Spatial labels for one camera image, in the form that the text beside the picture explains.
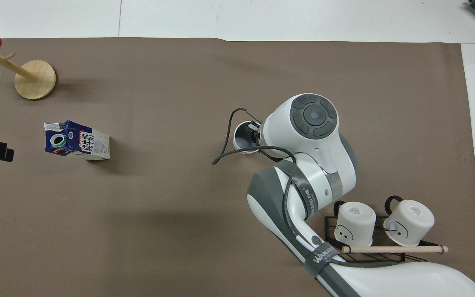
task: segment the white robotic arm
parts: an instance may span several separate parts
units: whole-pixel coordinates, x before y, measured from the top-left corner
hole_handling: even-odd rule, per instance
[[[305,223],[355,186],[355,158],[338,125],[338,113],[328,99],[299,94],[259,126],[251,137],[256,146],[248,149],[284,160],[252,177],[247,200],[256,218],[334,297],[475,296],[474,282],[443,265],[347,263]]]

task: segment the wooden mug stand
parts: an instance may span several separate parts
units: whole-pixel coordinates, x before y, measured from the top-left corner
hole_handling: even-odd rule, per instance
[[[14,78],[16,91],[30,100],[47,96],[56,84],[56,72],[53,67],[42,60],[29,61],[20,67],[9,61],[15,55],[16,53],[7,57],[0,55],[0,65],[16,74]]]

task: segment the velcro cable strap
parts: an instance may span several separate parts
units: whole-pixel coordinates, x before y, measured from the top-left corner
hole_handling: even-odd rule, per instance
[[[305,219],[313,216],[318,209],[318,199],[316,198],[315,191],[313,190],[313,187],[311,186],[311,183],[307,177],[305,177],[303,172],[296,164],[288,160],[281,160],[274,166],[288,175],[289,179],[291,179],[295,184],[298,194],[300,195],[300,198],[303,200],[303,203],[306,207]]]
[[[305,270],[316,278],[318,273],[331,261],[331,258],[340,254],[336,248],[327,242],[323,242],[305,259]]]

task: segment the blue and white carton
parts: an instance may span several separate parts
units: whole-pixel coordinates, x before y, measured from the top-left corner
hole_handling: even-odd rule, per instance
[[[109,136],[70,120],[45,126],[45,152],[83,160],[109,159]]]

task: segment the black mug handle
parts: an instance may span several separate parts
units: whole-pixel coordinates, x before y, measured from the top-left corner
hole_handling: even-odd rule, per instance
[[[388,215],[392,214],[392,210],[390,209],[390,203],[392,203],[392,200],[394,199],[399,202],[404,200],[401,197],[398,197],[397,195],[389,196],[388,199],[386,199],[386,203],[384,203],[384,210],[386,210],[386,213]]]
[[[340,205],[344,204],[345,201],[337,201],[335,202],[335,205],[333,205],[333,216],[335,216],[335,218],[338,218],[338,209],[340,208]]]

